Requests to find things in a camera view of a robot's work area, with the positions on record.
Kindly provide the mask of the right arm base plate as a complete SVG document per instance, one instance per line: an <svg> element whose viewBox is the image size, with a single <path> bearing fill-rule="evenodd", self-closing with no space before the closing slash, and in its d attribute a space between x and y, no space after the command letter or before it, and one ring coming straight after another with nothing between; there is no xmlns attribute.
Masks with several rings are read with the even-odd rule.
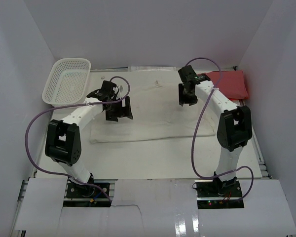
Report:
<svg viewBox="0 0 296 237"><path fill-rule="evenodd" d="M213 181L198 181L192 184L196 190L197 207L199 210L212 209L243 209L242 190L239 181L222 191Z"/></svg>

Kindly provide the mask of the white t shirt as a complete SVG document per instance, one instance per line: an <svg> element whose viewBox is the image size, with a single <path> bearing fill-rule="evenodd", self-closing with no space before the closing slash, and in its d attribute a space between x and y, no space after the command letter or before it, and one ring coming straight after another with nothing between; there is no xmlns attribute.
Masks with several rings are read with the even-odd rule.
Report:
<svg viewBox="0 0 296 237"><path fill-rule="evenodd" d="M118 122L107 121L105 114L97 115L91 122L90 142L134 142L166 138L192 137L197 121L198 136L214 136L217 128L216 115L207 108L200 113L205 102L180 106L178 84L155 81L147 86L131 89L130 104L133 119L121 118Z"/></svg>

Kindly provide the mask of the folded orange t shirt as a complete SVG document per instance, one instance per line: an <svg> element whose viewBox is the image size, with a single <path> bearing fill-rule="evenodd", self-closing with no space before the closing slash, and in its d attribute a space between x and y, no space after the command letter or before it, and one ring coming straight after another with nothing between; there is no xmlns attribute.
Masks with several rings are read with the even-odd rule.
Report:
<svg viewBox="0 0 296 237"><path fill-rule="evenodd" d="M246 98L229 98L229 100L231 100L231 101L236 101L236 100L243 100L243 99L246 99Z"/></svg>

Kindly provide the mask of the folded red t shirt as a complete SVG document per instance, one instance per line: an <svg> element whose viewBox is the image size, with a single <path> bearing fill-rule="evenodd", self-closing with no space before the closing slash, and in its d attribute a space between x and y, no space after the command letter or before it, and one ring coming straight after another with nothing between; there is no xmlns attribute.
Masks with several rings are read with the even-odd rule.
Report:
<svg viewBox="0 0 296 237"><path fill-rule="evenodd" d="M242 71L223 71L218 88L227 98L249 98Z"/></svg>

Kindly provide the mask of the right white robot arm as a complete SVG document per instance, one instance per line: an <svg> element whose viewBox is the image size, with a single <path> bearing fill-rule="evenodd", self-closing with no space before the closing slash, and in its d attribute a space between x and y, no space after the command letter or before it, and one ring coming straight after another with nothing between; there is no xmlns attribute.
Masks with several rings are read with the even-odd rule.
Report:
<svg viewBox="0 0 296 237"><path fill-rule="evenodd" d="M178 70L181 83L179 105L197 104L201 99L218 117L217 139L221 146L218 167L212 178L213 192L226 196L236 182L236 167L243 147L252 138L251 111L231 102L206 74L197 75L191 65Z"/></svg>

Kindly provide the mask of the white plastic basket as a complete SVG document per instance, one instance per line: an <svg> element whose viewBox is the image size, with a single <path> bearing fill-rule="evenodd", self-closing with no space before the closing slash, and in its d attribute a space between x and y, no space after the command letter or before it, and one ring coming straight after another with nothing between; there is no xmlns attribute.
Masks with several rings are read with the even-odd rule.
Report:
<svg viewBox="0 0 296 237"><path fill-rule="evenodd" d="M42 100L53 107L83 102L89 84L91 63L84 58L56 61L42 92Z"/></svg>

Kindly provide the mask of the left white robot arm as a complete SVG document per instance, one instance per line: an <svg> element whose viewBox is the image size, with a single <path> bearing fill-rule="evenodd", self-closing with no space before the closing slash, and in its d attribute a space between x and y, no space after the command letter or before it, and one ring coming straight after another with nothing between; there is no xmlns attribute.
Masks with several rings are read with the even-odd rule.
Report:
<svg viewBox="0 0 296 237"><path fill-rule="evenodd" d="M102 86L90 92L82 106L61 120L49 122L45 143L45 155L62 166L69 177L78 183L77 191L83 197L94 193L94 184L90 182L92 173L80 160L82 153L80 132L95 116L105 112L107 121L118 122L119 118L133 119L130 97L127 91L121 96L121 86L103 81Z"/></svg>

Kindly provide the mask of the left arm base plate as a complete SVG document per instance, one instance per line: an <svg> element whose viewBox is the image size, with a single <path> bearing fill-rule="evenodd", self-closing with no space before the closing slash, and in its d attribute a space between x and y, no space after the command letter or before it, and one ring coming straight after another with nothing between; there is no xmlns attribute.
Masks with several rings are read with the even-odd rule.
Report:
<svg viewBox="0 0 296 237"><path fill-rule="evenodd" d="M83 186L68 181L63 207L110 207L111 202L95 187Z"/></svg>

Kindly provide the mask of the aluminium frame rail left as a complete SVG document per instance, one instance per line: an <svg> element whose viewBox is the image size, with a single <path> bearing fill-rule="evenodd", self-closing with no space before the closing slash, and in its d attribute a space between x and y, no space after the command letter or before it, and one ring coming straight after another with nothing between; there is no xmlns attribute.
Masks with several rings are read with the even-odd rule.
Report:
<svg viewBox="0 0 296 237"><path fill-rule="evenodd" d="M44 170L42 168L39 168L39 162L41 160L41 155L43 153L43 149L45 147L45 140L46 140L46 135L47 135L47 128L45 129L44 132L42 133L37 133L35 132L35 134L33 135L33 137L36 138L40 138L40 143L35 143L35 147L37 148L37 153L35 155L31 155L30 152L30 140L33 140L33 138L30 138L30 129L32 127L32 125L34 124L34 122L42 115L47 114L47 119L48 121L50 121L50 118L52 116L52 111L53 108L48 108L47 110L44 110L42 112L39 112L28 124L27 128L26 128L26 132L25 132L25 138L24 138L24 143L25 143L25 151L26 151L26 156L31 164L31 169L30 169L30 174L29 174L29 178L33 178L36 176L36 173L38 170L43 171ZM22 230L17 230L16 229L16 222L17 222L17 218L21 209L21 205L22 205L22 197L21 194L23 193L23 185L24 185L25 181L22 181L22 185L21 185L21 189L19 192L19 197L18 197L18 203L17 203L17 209L16 209L16 214L13 220L13 224L12 224L12 229L11 229L11 233L10 233L10 237L22 237Z"/></svg>

